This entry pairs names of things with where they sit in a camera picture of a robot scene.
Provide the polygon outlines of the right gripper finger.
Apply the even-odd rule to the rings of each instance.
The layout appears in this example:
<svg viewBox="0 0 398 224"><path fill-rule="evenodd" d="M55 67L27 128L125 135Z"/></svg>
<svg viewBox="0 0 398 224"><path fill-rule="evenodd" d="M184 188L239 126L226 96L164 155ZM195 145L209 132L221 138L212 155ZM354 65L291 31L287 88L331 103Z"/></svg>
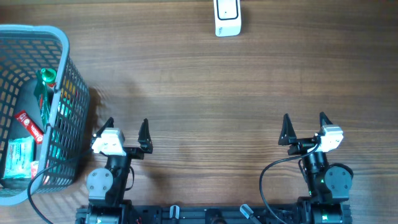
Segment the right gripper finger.
<svg viewBox="0 0 398 224"><path fill-rule="evenodd" d="M320 127L333 124L323 111L320 113L319 117L320 117Z"/></svg>
<svg viewBox="0 0 398 224"><path fill-rule="evenodd" d="M280 132L278 145L286 146L297 143L297 136L289 115L286 113L283 117L282 129Z"/></svg>

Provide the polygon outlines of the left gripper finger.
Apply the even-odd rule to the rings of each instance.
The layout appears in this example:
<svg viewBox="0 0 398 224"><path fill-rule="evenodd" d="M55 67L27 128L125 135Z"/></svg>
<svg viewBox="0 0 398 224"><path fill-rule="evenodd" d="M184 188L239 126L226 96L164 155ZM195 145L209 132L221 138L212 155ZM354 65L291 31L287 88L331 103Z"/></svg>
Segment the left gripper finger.
<svg viewBox="0 0 398 224"><path fill-rule="evenodd" d="M153 153L153 144L149 132L149 120L147 118L145 118L141 124L137 141L144 153Z"/></svg>
<svg viewBox="0 0 398 224"><path fill-rule="evenodd" d="M100 129L96 133L93 134L93 137L99 138L106 128L113 128L113 127L114 127L114 119L112 117L109 117L109 119L105 122L105 124L102 127L100 127Z"/></svg>

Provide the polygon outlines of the red Nescafe stick sachet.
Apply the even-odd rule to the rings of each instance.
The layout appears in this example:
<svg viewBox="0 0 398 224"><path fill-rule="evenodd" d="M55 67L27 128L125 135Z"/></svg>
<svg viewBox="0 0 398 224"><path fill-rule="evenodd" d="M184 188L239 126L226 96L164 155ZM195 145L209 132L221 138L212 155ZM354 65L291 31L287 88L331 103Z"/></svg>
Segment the red Nescafe stick sachet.
<svg viewBox="0 0 398 224"><path fill-rule="evenodd" d="M15 119L23 125L23 127L30 133L37 144L42 144L44 140L43 131L30 118L25 110L21 110L14 115Z"/></svg>

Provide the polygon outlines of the green 3M gloves packet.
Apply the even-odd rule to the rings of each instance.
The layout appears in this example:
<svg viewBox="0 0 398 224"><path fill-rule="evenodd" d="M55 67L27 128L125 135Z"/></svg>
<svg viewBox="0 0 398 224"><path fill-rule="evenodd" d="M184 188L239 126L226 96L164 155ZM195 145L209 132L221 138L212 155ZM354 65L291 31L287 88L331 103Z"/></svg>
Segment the green 3M gloves packet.
<svg viewBox="0 0 398 224"><path fill-rule="evenodd" d="M37 84L35 86L34 96L37 99L37 104L39 106L42 124L43 126L46 126L46 124L49 121L50 110L51 110L50 109L51 105L49 103L49 93L47 89L47 84L44 82L41 72L37 70L35 74L37 77Z"/></svg>

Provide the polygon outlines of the yellow bottle green cap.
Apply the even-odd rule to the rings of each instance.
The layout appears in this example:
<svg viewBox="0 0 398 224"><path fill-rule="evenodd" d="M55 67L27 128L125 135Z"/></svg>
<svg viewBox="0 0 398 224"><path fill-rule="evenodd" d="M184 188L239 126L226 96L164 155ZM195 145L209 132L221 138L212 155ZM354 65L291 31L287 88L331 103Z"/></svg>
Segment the yellow bottle green cap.
<svg viewBox="0 0 398 224"><path fill-rule="evenodd" d="M56 85L57 71L52 68L42 68L41 69L43 82L53 88Z"/></svg>

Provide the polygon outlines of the red white small box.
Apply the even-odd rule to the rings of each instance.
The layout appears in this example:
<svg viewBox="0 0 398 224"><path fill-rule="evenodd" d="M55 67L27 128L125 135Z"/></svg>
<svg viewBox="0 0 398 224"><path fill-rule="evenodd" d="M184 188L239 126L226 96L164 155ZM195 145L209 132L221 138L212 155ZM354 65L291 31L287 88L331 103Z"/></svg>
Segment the red white small box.
<svg viewBox="0 0 398 224"><path fill-rule="evenodd" d="M32 161L30 163L30 172L31 172L32 179L37 175L38 168L39 168L39 161Z"/></svg>

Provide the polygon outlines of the teal wet wipes pack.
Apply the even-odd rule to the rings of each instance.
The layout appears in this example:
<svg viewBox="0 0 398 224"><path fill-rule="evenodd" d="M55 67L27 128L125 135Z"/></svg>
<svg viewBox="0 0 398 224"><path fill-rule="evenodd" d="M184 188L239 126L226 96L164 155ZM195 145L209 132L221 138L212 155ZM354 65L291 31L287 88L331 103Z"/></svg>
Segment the teal wet wipes pack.
<svg viewBox="0 0 398 224"><path fill-rule="evenodd" d="M34 138L12 139L8 141L4 179L30 178L30 163L34 158Z"/></svg>

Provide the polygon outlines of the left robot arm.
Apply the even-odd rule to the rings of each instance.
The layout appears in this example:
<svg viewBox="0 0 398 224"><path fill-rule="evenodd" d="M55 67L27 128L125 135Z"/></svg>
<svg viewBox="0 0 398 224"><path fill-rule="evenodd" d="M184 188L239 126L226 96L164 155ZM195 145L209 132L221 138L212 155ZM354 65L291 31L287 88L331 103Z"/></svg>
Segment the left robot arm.
<svg viewBox="0 0 398 224"><path fill-rule="evenodd" d="M91 149L95 154L107 158L103 168L93 170L86 180L89 204L76 213L76 223L142 223L141 216L124 194L132 187L127 186L129 175L135 176L131 166L133 159L143 160L145 154L153 152L149 132L149 121L144 119L137 138L138 146L125 146L125 137L114 127L114 119L94 133Z"/></svg>

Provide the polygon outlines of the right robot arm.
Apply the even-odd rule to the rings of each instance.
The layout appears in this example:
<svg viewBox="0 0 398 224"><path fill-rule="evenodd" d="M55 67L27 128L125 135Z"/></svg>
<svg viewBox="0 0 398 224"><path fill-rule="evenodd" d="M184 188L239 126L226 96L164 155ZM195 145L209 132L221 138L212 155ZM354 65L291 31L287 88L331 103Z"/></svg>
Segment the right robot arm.
<svg viewBox="0 0 398 224"><path fill-rule="evenodd" d="M308 197L299 197L294 208L294 223L353 222L349 191L354 173L341 163L330 164L326 154L343 140L343 130L320 113L320 130L311 138L296 136L288 114L284 115L278 144L288 146L288 155L300 156L299 169L308 187Z"/></svg>

